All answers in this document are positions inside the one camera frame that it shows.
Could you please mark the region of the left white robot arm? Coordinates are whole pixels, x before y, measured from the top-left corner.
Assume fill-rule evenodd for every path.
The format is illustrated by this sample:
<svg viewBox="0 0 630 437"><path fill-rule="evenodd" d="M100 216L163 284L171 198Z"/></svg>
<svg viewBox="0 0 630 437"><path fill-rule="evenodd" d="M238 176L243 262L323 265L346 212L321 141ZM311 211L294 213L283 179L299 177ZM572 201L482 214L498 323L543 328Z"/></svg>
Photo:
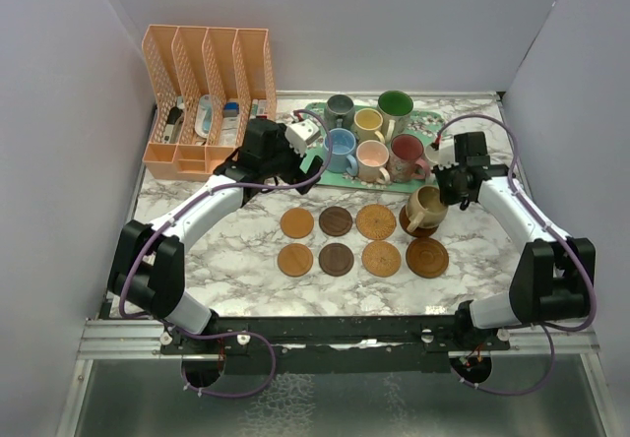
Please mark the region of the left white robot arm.
<svg viewBox="0 0 630 437"><path fill-rule="evenodd" d="M120 233L107 288L119 303L183 331L192 350L203 353L217 341L216 311L187 292L185 256L221 219L254 196L275 190L307 193L326 162L313 157L301 168L307 148L326 133L321 118L307 112L302 121L248 121L242 144L216 167L208 181L167 214L142 223L127 222Z"/></svg>

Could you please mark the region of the brown wooden coaster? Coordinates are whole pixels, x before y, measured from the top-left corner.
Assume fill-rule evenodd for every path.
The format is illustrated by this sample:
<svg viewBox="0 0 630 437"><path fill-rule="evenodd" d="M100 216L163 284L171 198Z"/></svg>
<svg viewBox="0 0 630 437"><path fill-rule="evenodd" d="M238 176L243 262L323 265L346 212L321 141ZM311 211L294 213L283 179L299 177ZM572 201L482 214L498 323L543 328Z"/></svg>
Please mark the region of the brown wooden coaster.
<svg viewBox="0 0 630 437"><path fill-rule="evenodd" d="M402 207L399 213L399 223L400 226L402 228L402 230L407 233L408 235L411 235L413 237L416 238L423 238L423 237L429 237L432 234L434 234L437 229L439 228L439 226L434 226L431 228L422 228L422 227L417 227L415 230L410 231L408 230L408 227L410 225L410 220L407 216L407 212L406 212L406 208Z"/></svg>
<svg viewBox="0 0 630 437"><path fill-rule="evenodd" d="M446 272L449 255L442 243L425 237L414 240L406 251L406 262L416 275L434 279Z"/></svg>

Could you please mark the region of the woven rattan coaster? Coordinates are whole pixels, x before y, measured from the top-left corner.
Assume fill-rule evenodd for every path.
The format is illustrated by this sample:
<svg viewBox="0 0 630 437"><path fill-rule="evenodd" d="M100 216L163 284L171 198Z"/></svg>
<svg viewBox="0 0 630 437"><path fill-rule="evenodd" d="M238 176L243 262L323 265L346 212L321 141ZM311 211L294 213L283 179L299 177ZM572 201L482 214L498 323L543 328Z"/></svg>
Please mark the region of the woven rattan coaster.
<svg viewBox="0 0 630 437"><path fill-rule="evenodd" d="M385 240L396 229L397 221L393 212L386 206L371 204L363 207L356 215L359 232L371 240Z"/></svg>
<svg viewBox="0 0 630 437"><path fill-rule="evenodd" d="M383 240L375 240L363 249L361 261L363 267L370 274L379 278L387 278L399 270L402 257L393 244Z"/></svg>

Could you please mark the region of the dark walnut coaster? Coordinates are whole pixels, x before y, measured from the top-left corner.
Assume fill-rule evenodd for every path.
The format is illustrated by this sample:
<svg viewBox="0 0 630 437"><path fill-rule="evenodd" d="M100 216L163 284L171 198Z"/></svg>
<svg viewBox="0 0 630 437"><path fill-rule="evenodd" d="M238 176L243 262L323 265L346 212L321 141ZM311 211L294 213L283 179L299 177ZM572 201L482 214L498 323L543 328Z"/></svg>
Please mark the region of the dark walnut coaster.
<svg viewBox="0 0 630 437"><path fill-rule="evenodd" d="M348 210L338 206L326 208L319 216L321 230L330 236L343 236L353 226L353 219Z"/></svg>
<svg viewBox="0 0 630 437"><path fill-rule="evenodd" d="M348 273L354 264L354 255L342 243L330 243L319 253L319 265L324 273L333 277L340 277Z"/></svg>

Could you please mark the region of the tan beige mug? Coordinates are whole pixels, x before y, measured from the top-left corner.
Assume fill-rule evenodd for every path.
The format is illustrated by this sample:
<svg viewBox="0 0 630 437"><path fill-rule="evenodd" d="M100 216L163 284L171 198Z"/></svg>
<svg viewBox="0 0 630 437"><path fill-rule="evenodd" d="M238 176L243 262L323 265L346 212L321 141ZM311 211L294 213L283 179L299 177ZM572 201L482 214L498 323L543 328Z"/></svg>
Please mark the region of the tan beige mug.
<svg viewBox="0 0 630 437"><path fill-rule="evenodd" d="M409 196L405 213L409 221L406 231L414 232L437 227L446 217L448 206L441 201L437 187L422 186Z"/></svg>

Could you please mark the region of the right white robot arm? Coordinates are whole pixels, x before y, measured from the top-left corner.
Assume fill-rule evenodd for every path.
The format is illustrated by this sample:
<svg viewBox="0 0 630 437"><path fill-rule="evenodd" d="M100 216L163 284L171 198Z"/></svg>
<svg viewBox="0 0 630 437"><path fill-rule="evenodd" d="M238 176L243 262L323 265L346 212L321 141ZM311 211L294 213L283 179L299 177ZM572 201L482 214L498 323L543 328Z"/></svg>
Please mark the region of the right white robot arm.
<svg viewBox="0 0 630 437"><path fill-rule="evenodd" d="M589 327L597 313L593 242L559 228L526 195L512 167L492 163L483 133L458 134L433 146L441 202L461 210L481 205L521 253L507 291L458 306L454 342L474 349L502 328L542 324L579 332Z"/></svg>

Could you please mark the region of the peach plastic file organizer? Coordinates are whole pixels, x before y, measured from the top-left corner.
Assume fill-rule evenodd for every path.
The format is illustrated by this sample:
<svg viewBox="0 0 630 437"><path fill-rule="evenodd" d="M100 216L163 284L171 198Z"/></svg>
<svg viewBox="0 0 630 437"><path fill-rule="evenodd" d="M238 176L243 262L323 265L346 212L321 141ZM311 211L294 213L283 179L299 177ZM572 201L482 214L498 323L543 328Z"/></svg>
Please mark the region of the peach plastic file organizer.
<svg viewBox="0 0 630 437"><path fill-rule="evenodd" d="M275 118L269 30L151 25L142 50L157 105L143 157L153 178L204 181L252 116Z"/></svg>

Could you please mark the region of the green floral tray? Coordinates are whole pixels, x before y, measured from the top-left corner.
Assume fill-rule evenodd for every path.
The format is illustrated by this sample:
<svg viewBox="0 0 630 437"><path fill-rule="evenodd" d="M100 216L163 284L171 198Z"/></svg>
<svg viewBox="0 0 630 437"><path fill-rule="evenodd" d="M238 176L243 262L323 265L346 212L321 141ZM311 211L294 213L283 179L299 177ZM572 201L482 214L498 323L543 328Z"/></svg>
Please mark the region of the green floral tray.
<svg viewBox="0 0 630 437"><path fill-rule="evenodd" d="M407 126L407 129L405 130L405 133L417 137L425 147L428 147L434 141L438 130L443 125L444 119L439 113L415 109L411 113L410 122ZM303 160L302 165L300 166L302 170L307 170L307 168L311 164L312 159L315 156L319 156L321 159L325 158L326 154L322 147L322 143L323 137L320 137L313 145L308 148L306 152L306 157ZM424 182L418 179L413 179L407 183L394 182L389 185L384 185L380 183L367 183L357 177L349 176L346 172L333 173L331 171L326 171L319 181L319 185L321 186L348 188L356 190L389 191L394 193L407 194L412 193L415 189L423 184Z"/></svg>

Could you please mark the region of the light wood coaster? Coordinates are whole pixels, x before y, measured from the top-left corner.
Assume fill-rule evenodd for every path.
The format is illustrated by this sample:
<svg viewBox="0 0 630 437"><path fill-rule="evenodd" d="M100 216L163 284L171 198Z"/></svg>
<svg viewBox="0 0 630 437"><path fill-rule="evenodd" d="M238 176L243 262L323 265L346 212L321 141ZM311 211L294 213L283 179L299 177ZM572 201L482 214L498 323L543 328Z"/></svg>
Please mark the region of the light wood coaster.
<svg viewBox="0 0 630 437"><path fill-rule="evenodd" d="M283 214L280 225L286 236L293 239L304 238L312 231L314 218L303 208L292 208Z"/></svg>
<svg viewBox="0 0 630 437"><path fill-rule="evenodd" d="M313 265L311 250L301 243L286 245L278 255L278 267L290 277L301 277L307 274Z"/></svg>

